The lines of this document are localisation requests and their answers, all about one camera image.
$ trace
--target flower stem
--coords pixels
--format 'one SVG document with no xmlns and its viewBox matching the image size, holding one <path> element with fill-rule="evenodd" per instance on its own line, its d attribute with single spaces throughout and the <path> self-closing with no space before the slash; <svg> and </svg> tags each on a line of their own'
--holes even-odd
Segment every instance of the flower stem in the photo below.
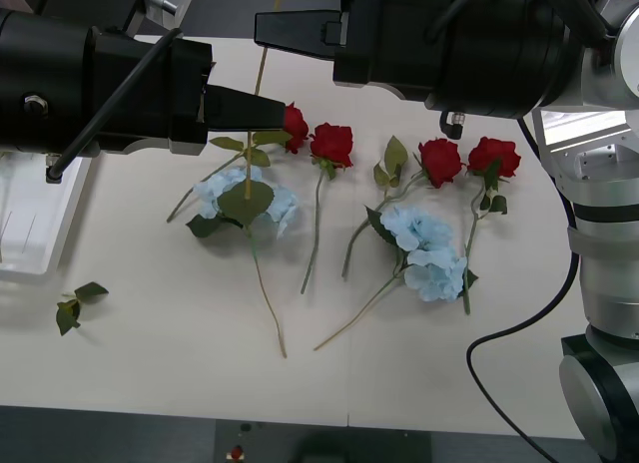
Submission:
<svg viewBox="0 0 639 463">
<path fill-rule="evenodd" d="M 287 356 L 287 347 L 284 343 L 284 336 L 282 335 L 282 330 L 280 329 L 280 322 L 278 321 L 278 317 L 276 316 L 273 307 L 271 306 L 271 302 L 269 301 L 269 296 L 267 295 L 267 291 L 264 288 L 264 281 L 262 280 L 262 273 L 260 272 L 260 263 L 258 262 L 258 250 L 256 248 L 256 242 L 253 238 L 253 234 L 251 233 L 251 228 L 247 228 L 247 237 L 249 238 L 249 242 L 251 243 L 251 253 L 253 254 L 253 260 L 256 263 L 256 270 L 258 271 L 258 279 L 260 280 L 260 288 L 262 289 L 262 295 L 264 296 L 264 300 L 267 301 L 267 306 L 271 311 L 271 315 L 273 316 L 273 320 L 276 323 L 276 329 L 278 330 L 278 342 L 280 343 L 280 351 L 282 352 L 282 356 L 284 358 L 288 358 Z"/>
<path fill-rule="evenodd" d="M 406 187 L 399 194 L 397 194 L 394 197 L 385 196 L 384 200 L 381 201 L 381 204 L 379 204 L 375 208 L 375 211 L 379 212 L 391 202 L 400 201 L 401 199 L 406 197 L 406 194 L 408 193 L 408 190 L 410 189 L 410 187 L 412 187 L 413 184 L 423 179 L 423 177 L 424 177 L 424 174 L 419 173 L 419 176 L 413 178 L 408 184 L 406 184 Z M 368 228 L 368 226 L 370 226 L 370 222 L 368 221 L 368 219 L 366 219 L 365 221 L 361 223 L 361 225 L 357 228 L 357 230 L 354 232 L 354 234 L 350 238 L 350 242 L 348 243 L 348 248 L 346 249 L 346 258 L 343 261 L 343 268 L 341 269 L 341 277 L 344 280 L 346 280 L 348 277 L 348 269 L 350 267 L 350 258 L 352 256 L 352 249 L 355 245 L 355 241 L 357 240 L 359 235 Z"/>
<path fill-rule="evenodd" d="M 484 184 L 481 185 L 481 189 L 479 193 L 475 196 L 475 198 L 470 203 L 470 210 L 472 211 L 472 228 L 470 229 L 470 236 L 468 237 L 468 244 L 466 245 L 466 270 L 463 273 L 463 309 L 466 312 L 466 315 L 470 315 L 470 288 L 468 287 L 468 272 L 470 270 L 470 256 L 472 254 L 472 244 L 475 240 L 475 235 L 477 233 L 477 224 L 481 220 L 479 216 L 479 212 L 477 211 L 477 201 L 485 195 L 485 187 Z"/>
<path fill-rule="evenodd" d="M 219 168 L 215 169 L 214 171 L 212 171 L 210 174 L 208 174 L 206 177 L 204 177 L 200 182 L 206 182 L 208 179 L 210 179 L 212 176 L 214 176 L 215 174 L 223 171 L 226 167 L 228 167 L 230 164 L 232 164 L 233 162 L 241 159 L 244 156 L 244 152 L 240 152 L 239 154 L 237 154 L 235 157 L 233 157 L 232 159 L 230 159 L 228 162 L 226 162 L 225 164 L 221 165 Z M 171 214 L 169 215 L 169 217 L 167 218 L 167 224 L 170 224 L 173 219 L 176 217 L 176 215 L 178 214 L 178 212 L 180 211 L 180 209 L 182 208 L 182 205 L 184 204 L 184 202 L 187 201 L 187 199 L 189 198 L 189 196 L 193 193 L 193 188 L 190 188 L 188 192 L 186 192 L 184 194 L 184 196 L 182 197 L 182 199 L 178 202 L 178 205 L 173 209 L 173 211 L 171 212 Z"/>
<path fill-rule="evenodd" d="M 346 325 L 344 325 L 340 330 L 338 330 L 336 333 L 334 333 L 332 336 L 330 336 L 329 338 L 327 338 L 324 342 L 322 342 L 321 344 L 319 344 L 314 351 L 319 351 L 322 348 L 324 348 L 325 346 L 327 346 L 329 343 L 331 343 L 333 340 L 335 340 L 337 337 L 339 337 L 342 333 L 344 333 L 345 331 L 349 330 L 350 328 L 352 328 L 363 316 L 364 314 L 370 309 L 370 307 L 374 304 L 374 302 L 377 300 L 377 298 L 382 295 L 398 278 L 401 277 L 401 275 L 403 274 L 403 272 L 401 272 L 400 274 L 393 274 L 392 278 L 382 287 L 379 289 L 379 291 L 373 296 L 373 298 L 371 298 L 368 303 L 359 311 L 359 313 L 355 316 L 355 318 L 353 320 L 351 320 L 349 323 L 347 323 Z"/>
<path fill-rule="evenodd" d="M 274 11 L 278 12 L 280 10 L 280 5 L 282 4 L 282 0 L 276 0 L 276 4 L 274 6 Z M 258 79 L 256 81 L 256 96 L 260 94 L 260 89 L 262 88 L 262 80 L 264 79 L 264 70 L 267 66 L 267 57 L 269 56 L 269 48 L 265 47 L 262 51 L 262 61 L 260 61 L 260 71 L 258 72 Z M 247 188 L 245 190 L 244 198 L 249 201 L 251 199 L 251 162 L 253 160 L 253 146 L 252 146 L 252 133 L 249 131 L 248 139 L 247 139 Z"/>
<path fill-rule="evenodd" d="M 311 254 L 311 261 L 309 261 L 309 268 L 307 269 L 307 276 L 304 279 L 304 284 L 302 285 L 302 295 L 307 292 L 307 285 L 309 284 L 309 278 L 311 278 L 311 270 L 313 270 L 313 266 L 316 263 L 316 259 L 318 258 L 318 250 L 320 248 L 320 188 L 321 182 L 323 181 L 323 176 L 325 175 L 325 171 L 322 170 L 321 174 L 319 174 L 318 187 L 316 188 L 316 236 L 315 236 L 315 244 L 313 245 L 313 253 Z"/>
</svg>

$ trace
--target white tray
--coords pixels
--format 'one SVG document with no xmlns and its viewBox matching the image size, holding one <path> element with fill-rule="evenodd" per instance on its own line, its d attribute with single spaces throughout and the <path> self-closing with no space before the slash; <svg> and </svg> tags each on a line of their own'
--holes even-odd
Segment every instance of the white tray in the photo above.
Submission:
<svg viewBox="0 0 639 463">
<path fill-rule="evenodd" d="M 0 161 L 0 280 L 36 282 L 55 271 L 89 166 L 78 159 L 50 185 L 42 155 Z"/>
</svg>

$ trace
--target rose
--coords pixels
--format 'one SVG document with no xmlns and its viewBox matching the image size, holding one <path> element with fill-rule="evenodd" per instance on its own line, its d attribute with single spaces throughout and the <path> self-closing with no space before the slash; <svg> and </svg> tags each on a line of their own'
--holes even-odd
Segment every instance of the rose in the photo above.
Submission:
<svg viewBox="0 0 639 463">
<path fill-rule="evenodd" d="M 490 164 L 496 160 L 501 161 L 499 168 L 500 177 L 514 177 L 515 171 L 519 167 L 521 157 L 515 153 L 515 143 L 488 139 L 484 137 L 479 141 L 468 158 L 468 169 L 471 171 L 484 172 Z"/>
<path fill-rule="evenodd" d="M 350 127 L 322 124 L 311 135 L 311 152 L 319 159 L 327 159 L 336 167 L 352 167 L 350 153 L 352 152 L 352 129 Z"/>
<path fill-rule="evenodd" d="M 297 154 L 300 151 L 304 145 L 304 141 L 309 136 L 309 124 L 305 122 L 302 111 L 295 107 L 295 105 L 296 103 L 293 102 L 287 106 L 284 124 L 284 130 L 293 136 L 293 138 L 286 143 L 285 147 L 287 148 L 287 152 L 293 154 Z"/>
<path fill-rule="evenodd" d="M 446 139 L 437 139 L 419 144 L 419 151 L 421 165 L 436 189 L 440 189 L 444 182 L 452 182 L 461 172 L 462 163 L 457 144 Z"/>
</svg>

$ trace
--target table surface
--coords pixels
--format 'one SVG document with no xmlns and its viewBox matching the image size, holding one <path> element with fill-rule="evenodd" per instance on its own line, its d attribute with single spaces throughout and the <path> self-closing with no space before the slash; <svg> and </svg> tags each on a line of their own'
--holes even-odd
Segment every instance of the table surface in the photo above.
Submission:
<svg viewBox="0 0 639 463">
<path fill-rule="evenodd" d="M 250 92 L 261 49 L 251 41 L 214 45 L 212 82 Z M 202 244 L 184 224 L 187 206 L 167 214 L 193 183 L 229 157 L 147 150 L 94 163 L 59 270 L 47 283 L 0 284 L 0 404 L 274 422 L 508 434 L 474 386 L 465 349 L 544 306 L 569 262 L 566 221 L 550 180 L 516 123 L 470 117 L 465 158 L 479 138 L 518 143 L 517 177 L 504 185 L 507 217 L 481 223 L 472 268 L 473 313 L 461 302 L 423 303 L 399 286 L 353 331 L 313 348 L 350 319 L 387 281 L 392 258 L 372 231 L 358 241 L 350 278 L 339 277 L 344 248 L 380 200 L 371 168 L 392 135 L 416 150 L 438 136 L 438 114 L 379 88 L 340 88 L 331 64 L 271 52 L 263 94 L 295 101 L 312 126 L 349 125 L 354 168 L 323 186 L 319 259 L 307 295 L 300 286 L 312 251 L 318 170 L 308 151 L 271 150 L 272 182 L 294 188 L 302 211 L 275 241 L 259 235 L 266 286 L 286 334 L 278 352 L 248 244 L 234 229 Z M 407 174 L 417 171 L 411 161 Z M 407 200 L 446 218 L 458 247 L 469 231 L 471 179 Z M 61 338 L 60 293 L 96 280 L 111 291 L 87 306 L 82 327 Z M 560 339 L 586 326 L 578 285 L 545 321 L 476 353 L 477 371 L 504 410 L 532 435 L 578 437 L 559 385 Z"/>
</svg>

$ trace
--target green leaf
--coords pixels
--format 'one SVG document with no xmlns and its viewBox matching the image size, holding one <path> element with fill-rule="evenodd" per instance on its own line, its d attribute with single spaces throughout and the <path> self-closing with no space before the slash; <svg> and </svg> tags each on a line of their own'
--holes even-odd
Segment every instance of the green leaf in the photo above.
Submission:
<svg viewBox="0 0 639 463">
<path fill-rule="evenodd" d="M 216 216 L 214 219 L 205 219 L 204 217 L 197 215 L 187 224 L 187 227 L 195 237 L 207 238 L 208 236 L 213 235 L 213 233 L 220 228 L 221 224 L 221 216 Z"/>
<path fill-rule="evenodd" d="M 284 145 L 292 138 L 293 136 L 285 131 L 255 132 L 253 134 L 253 143 L 256 146 L 265 146 L 267 144 Z"/>
<path fill-rule="evenodd" d="M 390 186 L 393 187 L 394 189 L 399 187 L 399 184 L 401 182 L 401 172 L 402 172 L 402 168 L 396 167 L 394 176 L 392 176 L 392 179 L 390 179 Z"/>
<path fill-rule="evenodd" d="M 58 308 L 66 310 L 67 313 L 71 314 L 77 320 L 80 316 L 82 305 L 80 304 L 80 300 L 73 298 L 72 300 L 58 303 Z"/>
<path fill-rule="evenodd" d="M 493 161 L 486 172 L 483 173 L 483 181 L 486 185 L 486 190 L 499 190 L 499 170 L 501 169 L 501 159 Z"/>
<path fill-rule="evenodd" d="M 58 311 L 56 312 L 56 323 L 58 324 L 60 335 L 64 336 L 71 328 L 80 328 L 80 323 L 78 323 L 78 320 L 70 312 L 70 309 L 62 308 L 60 304 L 61 303 L 58 303 Z"/>
<path fill-rule="evenodd" d="M 257 167 L 270 167 L 271 159 L 269 159 L 269 155 L 261 151 L 260 149 L 253 149 L 251 151 L 251 165 Z"/>
<path fill-rule="evenodd" d="M 479 277 L 475 275 L 470 269 L 468 270 L 468 289 L 472 288 L 472 285 L 479 280 Z"/>
<path fill-rule="evenodd" d="M 508 215 L 508 201 L 504 196 L 495 196 L 490 206 L 490 212 L 492 214 L 501 213 L 503 216 Z"/>
<path fill-rule="evenodd" d="M 368 212 L 368 221 L 370 222 L 370 226 L 375 229 L 377 234 L 384 239 L 387 243 L 390 243 L 392 246 L 398 246 L 397 240 L 394 235 L 390 233 L 381 223 L 381 214 L 372 209 L 366 207 L 366 211 Z"/>
<path fill-rule="evenodd" d="M 88 303 L 92 298 L 100 295 L 108 295 L 109 290 L 107 290 L 104 286 L 92 281 L 91 283 L 87 283 L 84 286 L 76 289 L 76 296 L 83 303 Z"/>
<path fill-rule="evenodd" d="M 487 211 L 490 209 L 490 197 L 488 196 L 488 194 L 483 196 L 483 200 L 481 201 L 481 205 L 479 206 L 479 209 L 481 211 Z"/>
<path fill-rule="evenodd" d="M 216 137 L 210 140 L 211 144 L 219 147 L 220 149 L 225 149 L 227 151 L 236 151 L 241 152 L 244 150 L 244 143 L 240 141 L 236 141 L 235 139 L 231 139 L 230 137 Z"/>
<path fill-rule="evenodd" d="M 257 216 L 266 212 L 275 194 L 273 189 L 262 182 L 251 181 L 251 199 L 245 199 L 246 182 L 240 182 L 218 199 L 218 205 L 224 215 L 249 227 Z"/>
<path fill-rule="evenodd" d="M 220 216 L 220 220 L 225 224 L 231 224 L 232 226 L 237 227 L 238 229 L 243 229 L 244 227 L 235 219 L 229 219 L 228 217 Z"/>
<path fill-rule="evenodd" d="M 337 177 L 337 172 L 335 171 L 335 166 L 332 164 L 331 161 L 324 161 L 324 162 L 326 162 L 326 165 L 325 165 L 324 168 L 326 169 L 326 172 L 328 173 L 328 179 L 330 181 L 334 181 L 335 177 Z"/>
<path fill-rule="evenodd" d="M 377 164 L 372 169 L 372 176 L 375 179 L 375 183 L 378 184 L 380 187 L 388 187 L 388 184 L 390 183 L 390 177 L 386 172 L 383 171 L 380 164 Z"/>
<path fill-rule="evenodd" d="M 403 167 L 408 162 L 408 152 L 406 147 L 395 136 L 390 138 L 390 142 L 386 146 L 386 152 L 383 156 L 383 161 L 386 165 L 386 171 L 393 177 L 397 176 L 397 167 Z"/>
<path fill-rule="evenodd" d="M 466 292 L 469 291 L 473 284 L 479 280 L 479 277 L 477 275 L 475 275 L 472 271 L 470 271 L 470 269 L 468 270 L 468 288 L 466 288 L 466 285 L 464 283 L 464 288 L 461 291 L 461 293 L 459 294 L 458 298 L 462 298 L 466 295 Z"/>
</svg>

